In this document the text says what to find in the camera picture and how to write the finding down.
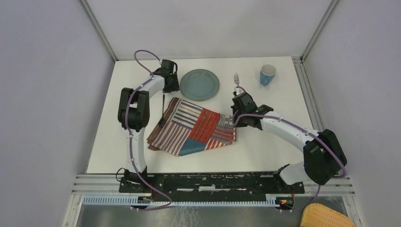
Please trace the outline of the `blue ceramic mug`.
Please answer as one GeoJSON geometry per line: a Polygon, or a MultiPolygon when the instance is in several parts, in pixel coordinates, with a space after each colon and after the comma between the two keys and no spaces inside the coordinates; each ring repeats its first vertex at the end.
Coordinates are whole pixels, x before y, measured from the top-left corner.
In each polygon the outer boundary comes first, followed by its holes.
{"type": "Polygon", "coordinates": [[[275,66],[271,64],[265,64],[261,67],[260,70],[260,84],[263,86],[269,85],[272,80],[274,79],[275,75],[277,73],[277,69],[275,66]]]}

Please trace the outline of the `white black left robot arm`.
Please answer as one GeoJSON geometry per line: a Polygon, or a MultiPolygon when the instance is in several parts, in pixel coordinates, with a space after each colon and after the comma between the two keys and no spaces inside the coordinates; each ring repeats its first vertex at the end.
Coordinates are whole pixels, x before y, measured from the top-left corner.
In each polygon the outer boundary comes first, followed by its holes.
{"type": "Polygon", "coordinates": [[[131,187],[144,192],[149,185],[147,164],[144,157],[144,132],[150,120],[150,98],[157,92],[179,91],[178,65],[171,60],[162,60],[160,67],[137,88],[121,90],[118,121],[127,132],[129,164],[128,171],[135,172],[131,187]]]}

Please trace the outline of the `black spoon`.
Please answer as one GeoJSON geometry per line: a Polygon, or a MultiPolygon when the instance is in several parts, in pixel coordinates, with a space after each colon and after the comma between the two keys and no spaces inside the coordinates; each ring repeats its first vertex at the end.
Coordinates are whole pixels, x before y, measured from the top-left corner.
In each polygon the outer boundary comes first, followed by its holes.
{"type": "Polygon", "coordinates": [[[164,111],[165,98],[166,98],[166,96],[165,96],[165,94],[163,94],[163,96],[162,96],[162,116],[161,116],[161,118],[160,118],[160,120],[158,122],[158,126],[160,126],[160,127],[163,127],[166,124],[166,120],[165,120],[165,117],[164,117],[164,113],[165,113],[165,111],[164,111]]]}

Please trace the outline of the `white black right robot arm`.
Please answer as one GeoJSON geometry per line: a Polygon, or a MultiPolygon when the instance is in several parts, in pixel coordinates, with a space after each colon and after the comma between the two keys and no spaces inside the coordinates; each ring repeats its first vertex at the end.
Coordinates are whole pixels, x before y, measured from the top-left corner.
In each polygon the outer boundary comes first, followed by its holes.
{"type": "Polygon", "coordinates": [[[249,126],[272,133],[303,154],[303,161],[278,170],[279,177],[273,180],[277,192],[285,193],[298,182],[325,185],[332,178],[346,176],[348,161],[333,131],[317,131],[293,123],[267,105],[257,106],[247,92],[234,96],[232,101],[235,127],[249,126]]]}

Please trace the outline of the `striped patchwork placemat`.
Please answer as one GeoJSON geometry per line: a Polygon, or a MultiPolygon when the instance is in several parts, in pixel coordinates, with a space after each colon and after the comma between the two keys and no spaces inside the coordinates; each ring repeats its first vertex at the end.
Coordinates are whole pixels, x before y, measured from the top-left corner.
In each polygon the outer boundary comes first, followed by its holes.
{"type": "Polygon", "coordinates": [[[189,101],[173,98],[163,119],[147,138],[150,150],[161,150],[181,157],[232,145],[236,128],[232,116],[217,113],[189,101]]]}

